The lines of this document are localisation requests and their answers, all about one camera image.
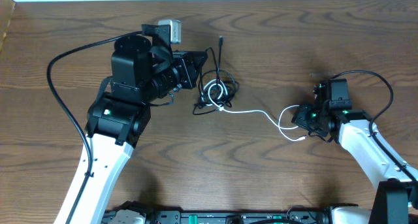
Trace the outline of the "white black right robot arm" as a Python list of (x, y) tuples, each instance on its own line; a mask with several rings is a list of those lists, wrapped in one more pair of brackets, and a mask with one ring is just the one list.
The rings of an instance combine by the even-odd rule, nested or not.
[(322, 81), (313, 92), (315, 101), (300, 104), (292, 122), (343, 147), (376, 189), (371, 210), (332, 206), (322, 223), (409, 223), (409, 209), (417, 207), (417, 169), (382, 137), (368, 113), (352, 108), (345, 79)]

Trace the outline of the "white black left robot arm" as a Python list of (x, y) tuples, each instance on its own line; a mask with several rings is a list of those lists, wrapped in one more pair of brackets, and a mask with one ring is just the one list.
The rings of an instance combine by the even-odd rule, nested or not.
[(116, 180), (151, 117), (153, 101), (193, 89), (208, 55), (175, 51), (170, 40), (139, 31), (111, 39), (112, 76), (100, 85), (84, 128), (56, 99), (80, 134), (83, 150), (56, 223), (100, 223)]

